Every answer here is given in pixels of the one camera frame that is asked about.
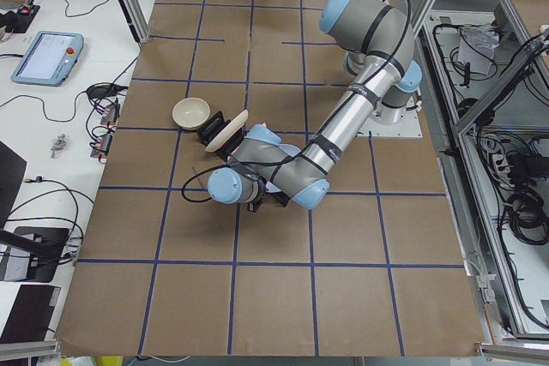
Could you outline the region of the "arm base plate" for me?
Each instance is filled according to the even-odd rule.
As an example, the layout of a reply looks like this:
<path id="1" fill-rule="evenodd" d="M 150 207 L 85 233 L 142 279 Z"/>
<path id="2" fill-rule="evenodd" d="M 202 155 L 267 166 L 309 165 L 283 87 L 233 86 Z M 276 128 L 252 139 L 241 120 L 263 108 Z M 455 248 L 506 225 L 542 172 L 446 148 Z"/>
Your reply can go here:
<path id="1" fill-rule="evenodd" d="M 419 85 L 404 82 L 389 89 L 374 112 L 359 129 L 358 137 L 419 139 L 422 131 L 419 124 L 417 102 L 413 96 Z"/>

